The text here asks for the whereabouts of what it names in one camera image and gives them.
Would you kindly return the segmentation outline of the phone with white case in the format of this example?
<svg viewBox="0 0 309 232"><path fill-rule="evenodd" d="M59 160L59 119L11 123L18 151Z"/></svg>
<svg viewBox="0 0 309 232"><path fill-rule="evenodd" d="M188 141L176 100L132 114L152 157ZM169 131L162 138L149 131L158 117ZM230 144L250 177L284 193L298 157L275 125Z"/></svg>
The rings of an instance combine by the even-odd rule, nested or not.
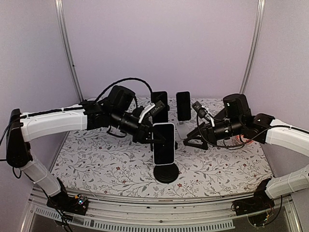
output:
<svg viewBox="0 0 309 232"><path fill-rule="evenodd" d="M165 137L163 144L153 145L153 158L155 165L169 165L175 159L175 126L173 123L155 123L153 127Z"/></svg>

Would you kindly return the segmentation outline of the phone with blue case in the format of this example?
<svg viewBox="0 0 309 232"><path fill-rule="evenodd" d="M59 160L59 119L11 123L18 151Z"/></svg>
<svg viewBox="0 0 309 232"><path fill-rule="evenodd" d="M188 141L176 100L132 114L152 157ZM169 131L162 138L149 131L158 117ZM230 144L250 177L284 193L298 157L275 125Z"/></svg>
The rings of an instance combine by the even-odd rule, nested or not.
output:
<svg viewBox="0 0 309 232"><path fill-rule="evenodd" d="M178 121L188 121L191 119L191 103L190 92L177 92L176 105L177 105L177 119Z"/></svg>

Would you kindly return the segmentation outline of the black round-base stand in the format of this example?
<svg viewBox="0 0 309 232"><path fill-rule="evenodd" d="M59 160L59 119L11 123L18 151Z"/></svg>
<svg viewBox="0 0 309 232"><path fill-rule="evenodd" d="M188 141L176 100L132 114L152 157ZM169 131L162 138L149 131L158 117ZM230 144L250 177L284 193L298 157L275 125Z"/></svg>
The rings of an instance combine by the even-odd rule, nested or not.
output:
<svg viewBox="0 0 309 232"><path fill-rule="evenodd" d="M178 149L178 143L175 142L175 150ZM179 176L179 168L175 164L175 161L169 165L154 165L154 177L155 179L164 184L174 182Z"/></svg>

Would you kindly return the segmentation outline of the black phone front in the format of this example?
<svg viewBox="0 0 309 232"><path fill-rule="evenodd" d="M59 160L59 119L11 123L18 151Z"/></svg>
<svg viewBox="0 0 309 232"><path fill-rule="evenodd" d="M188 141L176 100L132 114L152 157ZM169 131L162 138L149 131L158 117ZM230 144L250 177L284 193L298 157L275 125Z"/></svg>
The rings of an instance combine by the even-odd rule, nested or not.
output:
<svg viewBox="0 0 309 232"><path fill-rule="evenodd" d="M165 123L169 120L168 94L166 91L156 91L151 94L151 101L155 103L153 110L153 123Z"/></svg>

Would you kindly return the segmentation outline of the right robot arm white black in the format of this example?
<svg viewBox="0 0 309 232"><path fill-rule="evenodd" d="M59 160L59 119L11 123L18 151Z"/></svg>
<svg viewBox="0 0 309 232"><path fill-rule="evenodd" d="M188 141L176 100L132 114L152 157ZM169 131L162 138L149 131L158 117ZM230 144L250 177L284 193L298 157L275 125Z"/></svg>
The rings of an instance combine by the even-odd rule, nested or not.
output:
<svg viewBox="0 0 309 232"><path fill-rule="evenodd" d="M198 123L197 127L187 134L183 141L185 146L207 150L208 146L220 147L219 140L233 136L243 136L246 141L238 148L251 141L261 144L278 145L289 150L309 155L309 133L306 130L286 124L267 115L253 116L244 94L231 94L223 98L224 109L216 116L210 117L210 123ZM261 210L268 199L275 199L289 193L309 187L309 168L304 168L278 178L263 180L257 187L250 207Z"/></svg>

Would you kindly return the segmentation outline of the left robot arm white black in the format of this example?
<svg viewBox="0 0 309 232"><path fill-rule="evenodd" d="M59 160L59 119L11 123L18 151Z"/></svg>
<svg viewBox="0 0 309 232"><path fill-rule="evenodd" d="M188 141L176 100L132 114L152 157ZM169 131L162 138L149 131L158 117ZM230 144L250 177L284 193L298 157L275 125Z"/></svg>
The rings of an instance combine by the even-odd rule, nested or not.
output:
<svg viewBox="0 0 309 232"><path fill-rule="evenodd" d="M30 152L31 140L67 131L94 130L114 127L132 135L135 143L157 144L165 141L154 126L148 122L166 106L154 99L146 107L138 107L133 113L127 112L135 93L123 86L113 86L109 95L102 100L83 101L71 107L44 112L21 113L19 109L11 112L6 131L6 162L24 172L39 185L53 202L62 210L72 205L65 188L47 168Z"/></svg>

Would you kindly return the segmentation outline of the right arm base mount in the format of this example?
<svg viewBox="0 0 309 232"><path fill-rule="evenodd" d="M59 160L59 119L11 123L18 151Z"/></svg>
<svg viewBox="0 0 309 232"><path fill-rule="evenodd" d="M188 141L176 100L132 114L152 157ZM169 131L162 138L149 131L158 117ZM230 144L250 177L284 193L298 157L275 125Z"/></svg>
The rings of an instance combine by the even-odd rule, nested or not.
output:
<svg viewBox="0 0 309 232"><path fill-rule="evenodd" d="M252 197L233 201L231 210L234 211L237 216L240 216L273 208L275 206L274 200L269 198L265 192L266 186L270 180L270 178L263 180L257 186Z"/></svg>

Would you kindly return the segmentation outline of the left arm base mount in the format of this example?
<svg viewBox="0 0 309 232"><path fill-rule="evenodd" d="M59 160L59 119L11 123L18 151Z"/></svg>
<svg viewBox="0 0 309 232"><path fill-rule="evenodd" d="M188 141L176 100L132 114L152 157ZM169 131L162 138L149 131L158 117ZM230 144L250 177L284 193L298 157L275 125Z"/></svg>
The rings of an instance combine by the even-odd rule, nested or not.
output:
<svg viewBox="0 0 309 232"><path fill-rule="evenodd" d="M85 216L89 205L88 198L82 194L69 196L62 181L59 178L57 180L60 184L60 193L49 197L46 205L59 211Z"/></svg>

